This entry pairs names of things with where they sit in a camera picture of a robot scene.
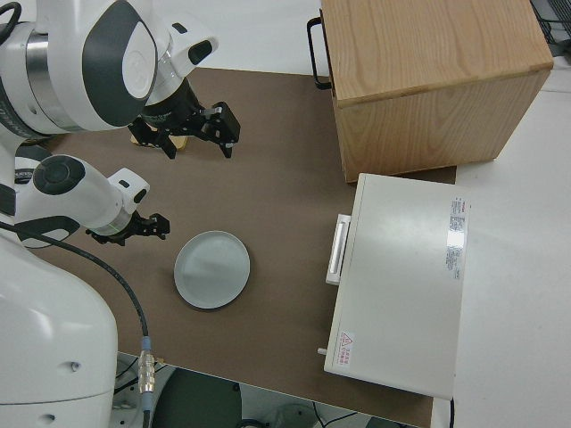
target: white handle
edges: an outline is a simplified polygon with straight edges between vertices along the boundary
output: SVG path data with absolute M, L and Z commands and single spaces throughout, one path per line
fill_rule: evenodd
M 341 282 L 341 268 L 343 267 L 343 256 L 345 254 L 345 245 L 347 244 L 350 224 L 351 216 L 345 216 L 343 214 L 337 216 L 329 268 L 327 269 L 326 283 L 328 284 L 339 285 Z

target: white appliance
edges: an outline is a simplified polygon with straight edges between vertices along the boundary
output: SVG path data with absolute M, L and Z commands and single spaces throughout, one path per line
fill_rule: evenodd
M 360 175 L 327 272 L 341 270 L 326 371 L 452 398 L 468 212 L 457 185 Z

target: wooden box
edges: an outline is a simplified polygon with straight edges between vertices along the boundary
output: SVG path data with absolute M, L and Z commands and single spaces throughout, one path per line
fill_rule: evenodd
M 347 182 L 498 156 L 553 61 L 528 0 L 322 0 Z

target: black handle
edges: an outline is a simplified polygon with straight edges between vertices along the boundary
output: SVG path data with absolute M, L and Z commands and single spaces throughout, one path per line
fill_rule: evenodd
M 310 43 L 310 57 L 311 57 L 311 68 L 313 69 L 313 81 L 318 89 L 331 89 L 331 82 L 322 82 L 318 78 L 318 68 L 315 64 L 315 52 L 313 51 L 313 39 L 311 38 L 311 29 L 316 25 L 322 25 L 323 21 L 321 17 L 312 18 L 307 22 L 307 39 Z

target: drawer handle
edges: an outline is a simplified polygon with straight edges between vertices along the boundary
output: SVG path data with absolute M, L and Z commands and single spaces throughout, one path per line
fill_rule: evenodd
M 316 25 L 322 25 L 323 21 L 321 17 L 312 18 L 307 22 L 307 39 L 310 43 L 310 57 L 311 57 L 311 68 L 313 69 L 313 81 L 318 89 L 331 89 L 331 82 L 322 82 L 318 78 L 318 67 L 315 63 L 315 51 L 313 50 L 313 38 L 311 38 L 311 29 Z
M 333 238 L 333 245 L 331 246 L 331 257 L 329 258 L 329 267 L 325 280 L 328 284 L 339 285 L 341 282 L 341 268 L 343 266 L 343 256 L 345 255 L 345 245 L 347 244 L 350 224 L 351 216 L 345 216 L 343 214 L 337 216 L 335 236 Z

